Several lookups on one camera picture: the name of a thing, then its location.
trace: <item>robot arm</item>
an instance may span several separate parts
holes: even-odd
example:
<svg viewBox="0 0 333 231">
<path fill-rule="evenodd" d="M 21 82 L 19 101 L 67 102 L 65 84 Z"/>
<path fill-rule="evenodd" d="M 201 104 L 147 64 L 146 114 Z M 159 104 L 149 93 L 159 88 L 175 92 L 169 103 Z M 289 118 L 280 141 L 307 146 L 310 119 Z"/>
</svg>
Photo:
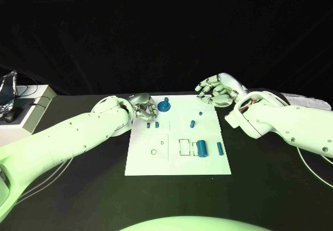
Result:
<svg viewBox="0 0 333 231">
<path fill-rule="evenodd" d="M 38 176 L 77 155 L 85 153 L 111 136 L 132 129 L 133 114 L 156 117 L 156 104 L 147 93 L 129 100 L 103 99 L 93 109 L 31 137 L 0 147 L 0 222 Z"/>
<path fill-rule="evenodd" d="M 273 131 L 290 145 L 333 157 L 332 111 L 289 105 L 279 96 L 267 91 L 250 93 L 241 83 L 237 80 L 232 81 L 232 76 L 225 73 L 208 79 L 212 78 L 220 81 L 215 85 L 205 80 L 196 87 L 196 91 L 204 87 L 199 99 L 220 107 L 228 106 L 232 101 L 237 102 L 234 111 L 225 116 L 225 120 L 234 128 L 240 126 L 248 136 L 256 139 Z M 215 97 L 204 96 L 214 87 Z"/>
</svg>

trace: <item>white sheet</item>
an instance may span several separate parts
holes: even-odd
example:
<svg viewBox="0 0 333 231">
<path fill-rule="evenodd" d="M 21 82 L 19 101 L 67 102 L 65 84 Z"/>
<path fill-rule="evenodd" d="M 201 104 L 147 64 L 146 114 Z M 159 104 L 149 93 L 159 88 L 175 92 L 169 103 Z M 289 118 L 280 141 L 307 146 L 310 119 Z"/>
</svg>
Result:
<svg viewBox="0 0 333 231">
<path fill-rule="evenodd" d="M 133 120 L 126 176 L 230 175 L 215 107 L 202 103 L 195 95 L 153 96 L 156 103 L 165 97 L 169 97 L 171 110 L 159 111 L 155 121 Z M 189 126 L 192 120 L 196 121 L 195 128 Z M 181 139 L 189 140 L 189 155 L 181 155 Z M 196 156 L 198 140 L 207 142 L 208 157 Z M 220 155 L 217 142 L 222 143 L 224 155 Z"/>
</svg>

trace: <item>blue object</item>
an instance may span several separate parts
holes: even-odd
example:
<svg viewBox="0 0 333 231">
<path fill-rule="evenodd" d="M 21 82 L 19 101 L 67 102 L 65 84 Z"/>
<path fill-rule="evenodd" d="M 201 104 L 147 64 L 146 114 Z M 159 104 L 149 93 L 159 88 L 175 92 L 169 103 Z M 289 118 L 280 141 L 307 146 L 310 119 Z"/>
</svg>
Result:
<svg viewBox="0 0 333 231">
<path fill-rule="evenodd" d="M 189 126 L 191 126 L 191 128 L 195 128 L 195 123 L 196 123 L 196 121 L 195 121 L 195 120 L 192 120 L 192 121 L 191 121 L 191 125 L 189 125 Z"/>
<path fill-rule="evenodd" d="M 171 107 L 172 107 L 172 105 L 169 103 L 169 98 L 165 97 L 165 101 L 160 101 L 158 104 L 159 111 L 168 112 L 171 110 Z"/>
<path fill-rule="evenodd" d="M 207 157 L 207 142 L 205 141 L 198 141 L 196 142 L 196 146 L 198 146 L 198 156 L 199 157 Z"/>
<path fill-rule="evenodd" d="M 221 142 L 218 142 L 218 149 L 220 149 L 220 154 L 224 155 L 224 150 L 222 150 Z"/>
</svg>

